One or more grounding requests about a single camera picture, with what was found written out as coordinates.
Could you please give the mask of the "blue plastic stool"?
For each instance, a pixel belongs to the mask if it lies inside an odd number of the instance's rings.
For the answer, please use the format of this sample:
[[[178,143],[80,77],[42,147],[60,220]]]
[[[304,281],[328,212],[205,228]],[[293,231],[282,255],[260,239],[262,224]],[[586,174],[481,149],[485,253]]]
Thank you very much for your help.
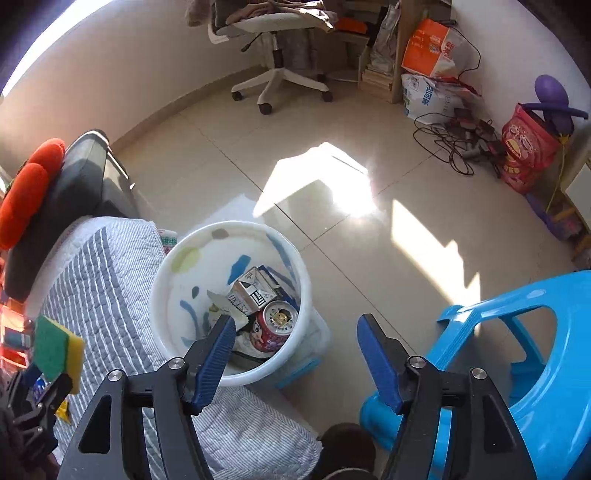
[[[522,315],[548,309],[556,318],[551,352],[544,358]],[[539,281],[472,306],[453,305],[446,328],[427,358],[447,368],[473,331],[500,320],[525,353],[511,365],[509,410],[540,479],[590,475],[590,273],[579,271]]]

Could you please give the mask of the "pink lit shelf unit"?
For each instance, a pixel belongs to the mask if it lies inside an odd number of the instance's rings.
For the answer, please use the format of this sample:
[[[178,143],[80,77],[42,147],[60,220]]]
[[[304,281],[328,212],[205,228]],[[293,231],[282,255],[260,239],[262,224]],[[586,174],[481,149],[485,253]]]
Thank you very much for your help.
[[[8,296],[5,261],[1,259],[1,369],[13,374],[25,369],[31,357],[33,326],[25,315],[25,304]]]

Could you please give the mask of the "purple balloon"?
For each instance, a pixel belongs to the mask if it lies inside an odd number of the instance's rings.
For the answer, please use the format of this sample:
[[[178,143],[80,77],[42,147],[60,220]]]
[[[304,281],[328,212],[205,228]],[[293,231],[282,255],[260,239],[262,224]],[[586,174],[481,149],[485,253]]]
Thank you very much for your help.
[[[569,137],[574,132],[574,118],[588,120],[589,114],[570,106],[564,86],[553,76],[543,74],[534,84],[538,102],[524,103],[522,108],[528,112],[542,112],[544,121],[552,133]]]

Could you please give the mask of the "dark grey sofa cushion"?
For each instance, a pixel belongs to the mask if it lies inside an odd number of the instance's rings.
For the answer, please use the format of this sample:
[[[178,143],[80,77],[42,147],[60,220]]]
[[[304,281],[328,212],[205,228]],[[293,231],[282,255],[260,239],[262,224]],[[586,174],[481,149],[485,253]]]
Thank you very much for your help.
[[[137,218],[127,171],[100,129],[80,135],[66,150],[57,178],[23,237],[9,250],[5,291],[26,301],[34,281],[61,234],[82,217]]]

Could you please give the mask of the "white office chair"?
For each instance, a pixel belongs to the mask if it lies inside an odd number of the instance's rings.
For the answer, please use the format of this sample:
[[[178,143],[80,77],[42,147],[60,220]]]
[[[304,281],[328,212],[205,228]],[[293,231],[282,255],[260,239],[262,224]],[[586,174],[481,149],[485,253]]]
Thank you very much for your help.
[[[322,80],[322,71],[315,66],[301,72],[286,65],[280,35],[297,32],[307,35],[311,30],[325,33],[335,31],[339,15],[325,1],[188,1],[185,20],[190,27],[207,26],[212,43],[228,42],[252,34],[263,43],[273,64],[256,77],[231,87],[231,98],[242,101],[247,90],[262,86],[257,98],[259,113],[270,115],[270,97],[284,82],[317,91],[322,101],[332,102],[332,91]]]

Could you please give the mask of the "white blue plastic bag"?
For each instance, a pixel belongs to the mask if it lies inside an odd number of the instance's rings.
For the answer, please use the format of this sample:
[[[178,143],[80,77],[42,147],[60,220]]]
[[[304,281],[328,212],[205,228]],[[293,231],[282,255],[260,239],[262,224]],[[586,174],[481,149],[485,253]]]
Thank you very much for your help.
[[[425,125],[448,122],[457,109],[465,107],[459,95],[440,87],[435,80],[409,73],[401,79],[405,114],[414,121]]]

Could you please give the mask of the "blue white barcode box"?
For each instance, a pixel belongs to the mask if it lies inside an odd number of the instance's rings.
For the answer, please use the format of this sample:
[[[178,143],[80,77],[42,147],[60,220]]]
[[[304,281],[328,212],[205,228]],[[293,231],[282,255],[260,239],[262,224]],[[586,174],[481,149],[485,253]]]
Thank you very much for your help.
[[[270,283],[273,290],[276,291],[277,299],[283,300],[295,309],[300,310],[300,299],[298,299],[294,284],[290,279],[266,265],[260,265],[257,269],[263,274],[266,281]]]

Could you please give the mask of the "red tomato plush cushion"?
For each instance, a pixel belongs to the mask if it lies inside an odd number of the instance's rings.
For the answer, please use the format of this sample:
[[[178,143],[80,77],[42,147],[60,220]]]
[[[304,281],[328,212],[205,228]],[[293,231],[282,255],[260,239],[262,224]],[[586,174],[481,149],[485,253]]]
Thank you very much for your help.
[[[43,142],[23,164],[1,204],[1,249],[10,250],[23,236],[59,175],[66,145],[59,138]]]

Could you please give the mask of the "white paper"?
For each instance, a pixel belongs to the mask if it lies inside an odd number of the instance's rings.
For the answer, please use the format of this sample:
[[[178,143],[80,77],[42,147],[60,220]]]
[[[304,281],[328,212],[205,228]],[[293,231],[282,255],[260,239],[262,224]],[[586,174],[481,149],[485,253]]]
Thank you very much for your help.
[[[211,299],[212,304],[217,306],[217,308],[224,314],[230,316],[235,321],[235,330],[238,331],[243,329],[249,323],[249,318],[240,311],[238,308],[235,307],[228,299],[224,296],[211,292],[211,290],[206,291],[207,296]]]

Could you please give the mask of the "white plastic trash bucket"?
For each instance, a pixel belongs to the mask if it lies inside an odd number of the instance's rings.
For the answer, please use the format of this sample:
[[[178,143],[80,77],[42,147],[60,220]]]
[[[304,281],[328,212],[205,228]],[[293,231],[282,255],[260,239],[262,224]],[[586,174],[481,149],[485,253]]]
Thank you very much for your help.
[[[214,223],[165,256],[150,293],[150,324],[165,359],[182,357],[223,315],[235,321],[221,386],[279,378],[307,343],[311,280],[280,232],[246,221]]]

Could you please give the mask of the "milk carton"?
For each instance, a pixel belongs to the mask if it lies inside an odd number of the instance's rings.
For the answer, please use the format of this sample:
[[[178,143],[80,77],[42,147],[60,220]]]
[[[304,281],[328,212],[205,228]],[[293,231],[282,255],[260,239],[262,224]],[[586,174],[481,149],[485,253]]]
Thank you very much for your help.
[[[225,298],[249,316],[280,297],[279,288],[280,285],[262,267],[252,267],[232,283]]]

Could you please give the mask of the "red gift bag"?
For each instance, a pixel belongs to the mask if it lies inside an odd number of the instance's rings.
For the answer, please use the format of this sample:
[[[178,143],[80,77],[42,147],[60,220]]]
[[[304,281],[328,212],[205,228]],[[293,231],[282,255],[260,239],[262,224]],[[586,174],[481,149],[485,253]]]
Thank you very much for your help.
[[[545,121],[520,103],[502,128],[502,143],[506,158],[501,176],[520,194],[532,189],[561,146],[559,139],[547,130]]]

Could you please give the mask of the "grey striped quilted cover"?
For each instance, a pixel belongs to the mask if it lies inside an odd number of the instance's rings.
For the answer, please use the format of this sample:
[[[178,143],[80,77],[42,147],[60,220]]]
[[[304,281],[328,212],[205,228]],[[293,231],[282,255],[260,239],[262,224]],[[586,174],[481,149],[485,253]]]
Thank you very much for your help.
[[[151,372],[164,356],[150,329],[149,296],[164,259],[154,223],[83,217],[68,226],[37,274],[25,312],[44,315],[85,342],[80,391],[70,422],[55,428],[65,454],[107,373]],[[304,479],[321,456],[310,431],[245,387],[218,388],[193,426],[216,479]]]

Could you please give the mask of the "wooden shelf cabinet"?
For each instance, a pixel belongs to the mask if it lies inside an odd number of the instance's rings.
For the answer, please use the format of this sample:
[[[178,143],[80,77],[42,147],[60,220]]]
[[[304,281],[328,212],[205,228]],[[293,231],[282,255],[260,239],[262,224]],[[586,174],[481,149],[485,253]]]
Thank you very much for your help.
[[[579,219],[582,227],[573,250],[573,258],[577,258],[590,249],[590,158],[580,165],[577,173],[562,189],[562,194],[569,206],[553,215],[551,220],[560,224],[570,217]]]

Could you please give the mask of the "green yellow sponge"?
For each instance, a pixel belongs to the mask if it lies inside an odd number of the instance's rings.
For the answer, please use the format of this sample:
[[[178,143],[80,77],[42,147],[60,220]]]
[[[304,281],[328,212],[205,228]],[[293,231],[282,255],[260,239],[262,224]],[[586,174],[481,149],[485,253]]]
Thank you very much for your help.
[[[40,315],[35,320],[33,363],[48,382],[67,374],[72,394],[78,394],[84,361],[84,340],[54,320]]]

